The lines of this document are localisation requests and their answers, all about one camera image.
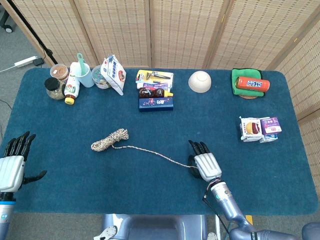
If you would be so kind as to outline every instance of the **table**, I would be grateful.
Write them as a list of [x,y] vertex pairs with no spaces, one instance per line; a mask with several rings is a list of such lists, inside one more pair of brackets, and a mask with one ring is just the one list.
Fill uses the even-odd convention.
[[[170,69],[175,74],[174,110],[139,112],[138,69],[126,71],[123,96],[113,89],[81,86],[73,106],[47,96],[48,68],[26,72],[3,143],[25,131],[36,133],[25,175],[42,170],[47,175],[15,195],[18,212],[212,214],[201,201],[206,182],[188,169],[135,149],[91,150],[93,142],[119,128],[128,129],[129,140],[117,146],[150,149],[184,164],[192,154],[188,140],[205,142],[245,214],[298,215],[317,209],[282,73],[263,71],[270,90],[265,97],[247,100],[233,95],[230,70],[206,70],[212,86],[199,94],[188,86],[194,69]],[[271,143],[241,142],[239,116],[278,117],[282,133]]]

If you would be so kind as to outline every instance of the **coiled rope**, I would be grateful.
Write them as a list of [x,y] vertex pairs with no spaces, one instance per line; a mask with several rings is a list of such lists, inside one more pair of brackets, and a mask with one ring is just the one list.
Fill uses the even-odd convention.
[[162,155],[161,153],[158,153],[158,152],[155,152],[155,151],[151,151],[151,150],[148,150],[148,149],[144,149],[144,148],[140,148],[140,147],[137,147],[137,146],[130,146],[130,145],[128,145],[128,146],[119,146],[119,147],[114,146],[114,144],[116,142],[120,142],[121,140],[127,140],[127,139],[129,139],[128,130],[124,129],[124,128],[120,128],[117,131],[111,133],[106,138],[101,139],[100,141],[96,141],[96,142],[92,143],[91,149],[94,150],[94,151],[97,151],[97,152],[101,152],[103,150],[106,150],[110,146],[112,146],[114,149],[126,149],[126,148],[137,149],[137,150],[141,150],[141,151],[145,151],[145,152],[148,152],[148,153],[152,153],[152,154],[158,155],[158,156],[160,156],[160,157],[162,157],[164,159],[167,159],[168,161],[170,161],[172,163],[178,164],[178,165],[180,165],[182,167],[185,167],[185,168],[195,168],[195,169],[197,168],[196,166],[189,166],[189,165],[185,165],[185,164],[182,164],[180,162],[174,161],[171,158]]

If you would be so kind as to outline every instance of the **jar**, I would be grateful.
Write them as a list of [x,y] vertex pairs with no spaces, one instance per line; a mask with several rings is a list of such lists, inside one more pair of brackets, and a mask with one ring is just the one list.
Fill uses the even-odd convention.
[[49,77],[44,82],[44,86],[46,88],[46,93],[48,96],[55,100],[60,100],[65,98],[65,87],[66,84],[62,83],[55,77]]
[[95,85],[100,89],[108,89],[110,88],[110,84],[107,82],[104,76],[102,76],[101,72],[101,65],[96,66],[92,69],[92,79]]
[[56,64],[51,67],[50,75],[51,77],[56,78],[66,84],[69,76],[69,70],[64,64]]

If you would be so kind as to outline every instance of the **robotic arm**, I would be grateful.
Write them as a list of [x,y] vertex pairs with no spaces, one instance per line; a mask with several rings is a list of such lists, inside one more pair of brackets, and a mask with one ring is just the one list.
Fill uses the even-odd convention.
[[0,158],[0,240],[6,238],[14,213],[16,204],[14,193],[22,185],[38,181],[47,173],[42,171],[37,176],[25,177],[30,145],[36,137],[35,134],[31,136],[29,134],[30,132],[27,131],[18,138],[11,139],[4,150],[3,157]]
[[236,222],[238,227],[229,233],[230,240],[298,240],[291,234],[286,234],[271,230],[256,231],[247,221],[234,200],[227,184],[221,180],[222,171],[215,156],[209,151],[203,142],[193,142],[189,140],[195,156],[189,156],[189,164],[195,162],[198,172],[194,168],[191,173],[196,178],[202,178],[208,182],[207,191],[210,190],[222,209],[228,221]]

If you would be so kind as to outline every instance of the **orange bottle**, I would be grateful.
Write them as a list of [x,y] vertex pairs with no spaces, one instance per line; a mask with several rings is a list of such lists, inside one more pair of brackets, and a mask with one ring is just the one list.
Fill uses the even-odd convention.
[[238,89],[253,90],[265,93],[270,88],[270,82],[268,80],[240,76],[237,78],[235,86]]

